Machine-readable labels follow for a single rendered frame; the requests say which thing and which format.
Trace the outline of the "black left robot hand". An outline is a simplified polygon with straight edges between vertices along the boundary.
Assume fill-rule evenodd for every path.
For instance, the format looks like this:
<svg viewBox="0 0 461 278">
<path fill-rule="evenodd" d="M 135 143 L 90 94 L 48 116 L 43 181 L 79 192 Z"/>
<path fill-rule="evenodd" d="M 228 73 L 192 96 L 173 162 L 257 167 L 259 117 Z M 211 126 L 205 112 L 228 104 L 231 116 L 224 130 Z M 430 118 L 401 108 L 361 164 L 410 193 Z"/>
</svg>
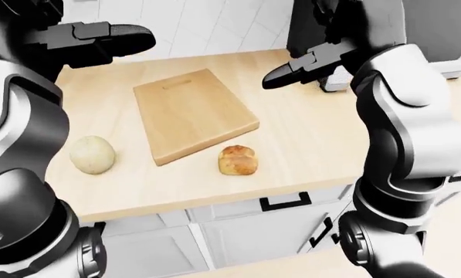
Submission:
<svg viewBox="0 0 461 278">
<path fill-rule="evenodd" d="M 147 51 L 154 48 L 156 38 L 139 25 L 73 22 L 31 32 L 25 44 L 42 50 L 54 62 L 81 69 Z"/>
</svg>

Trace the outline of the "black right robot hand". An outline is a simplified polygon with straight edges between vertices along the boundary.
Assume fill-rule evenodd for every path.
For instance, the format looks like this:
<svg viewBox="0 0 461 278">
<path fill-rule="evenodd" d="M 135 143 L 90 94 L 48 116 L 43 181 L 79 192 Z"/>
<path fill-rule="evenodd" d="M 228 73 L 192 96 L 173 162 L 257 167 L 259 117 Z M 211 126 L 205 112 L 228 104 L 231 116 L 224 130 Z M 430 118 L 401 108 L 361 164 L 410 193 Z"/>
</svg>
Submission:
<svg viewBox="0 0 461 278">
<path fill-rule="evenodd" d="M 311 83 L 325 78 L 342 64 L 341 56 L 356 50 L 348 41 L 323 43 L 309 48 L 305 55 L 292 59 L 267 73 L 262 80 L 264 90 L 274 90 L 294 83 Z"/>
</svg>

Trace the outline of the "golden bread loaf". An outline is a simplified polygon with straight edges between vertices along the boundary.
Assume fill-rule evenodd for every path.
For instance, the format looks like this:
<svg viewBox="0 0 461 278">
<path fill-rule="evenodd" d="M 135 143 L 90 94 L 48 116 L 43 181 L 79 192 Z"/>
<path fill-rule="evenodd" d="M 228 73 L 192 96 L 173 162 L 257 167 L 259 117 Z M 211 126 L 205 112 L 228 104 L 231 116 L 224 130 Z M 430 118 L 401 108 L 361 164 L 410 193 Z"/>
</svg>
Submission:
<svg viewBox="0 0 461 278">
<path fill-rule="evenodd" d="M 224 147 L 218 156 L 219 172 L 223 175 L 252 175 L 259 162 L 256 152 L 242 145 Z"/>
</svg>

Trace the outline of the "wooden cutting board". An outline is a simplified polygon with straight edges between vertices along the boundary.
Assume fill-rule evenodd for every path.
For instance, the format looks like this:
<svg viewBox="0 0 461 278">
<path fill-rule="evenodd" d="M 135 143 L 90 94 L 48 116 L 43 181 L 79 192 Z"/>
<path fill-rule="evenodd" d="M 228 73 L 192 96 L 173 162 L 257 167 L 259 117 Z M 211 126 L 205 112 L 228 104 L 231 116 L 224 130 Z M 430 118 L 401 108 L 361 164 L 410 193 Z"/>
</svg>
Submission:
<svg viewBox="0 0 461 278">
<path fill-rule="evenodd" d="M 258 117 L 209 69 L 133 91 L 157 166 L 259 128 Z"/>
</svg>

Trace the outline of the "round pale dough ball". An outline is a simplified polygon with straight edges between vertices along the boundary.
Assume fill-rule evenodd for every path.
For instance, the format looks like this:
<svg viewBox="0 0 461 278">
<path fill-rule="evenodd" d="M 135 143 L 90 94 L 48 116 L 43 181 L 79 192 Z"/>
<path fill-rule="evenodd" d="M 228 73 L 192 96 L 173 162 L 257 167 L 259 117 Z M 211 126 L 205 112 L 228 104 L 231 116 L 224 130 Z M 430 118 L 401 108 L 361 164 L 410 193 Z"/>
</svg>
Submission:
<svg viewBox="0 0 461 278">
<path fill-rule="evenodd" d="M 104 138 L 85 136 L 72 144 L 69 159 L 79 171 L 88 175 L 101 175 L 114 166 L 116 152 Z"/>
</svg>

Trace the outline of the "white kitchen cabinet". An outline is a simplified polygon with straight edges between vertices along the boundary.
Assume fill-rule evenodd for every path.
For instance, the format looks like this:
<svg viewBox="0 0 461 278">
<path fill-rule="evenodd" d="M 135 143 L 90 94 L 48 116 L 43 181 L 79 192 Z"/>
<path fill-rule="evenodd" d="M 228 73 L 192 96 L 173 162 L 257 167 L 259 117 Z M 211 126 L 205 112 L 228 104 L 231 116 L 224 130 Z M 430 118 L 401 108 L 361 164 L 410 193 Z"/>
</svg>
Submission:
<svg viewBox="0 0 461 278">
<path fill-rule="evenodd" d="M 314 189 L 311 205 L 271 212 L 255 198 L 105 222 L 103 278 L 166 278 L 329 249 L 338 218 L 353 208 L 353 190 Z M 333 228 L 311 245 L 326 217 Z"/>
</svg>

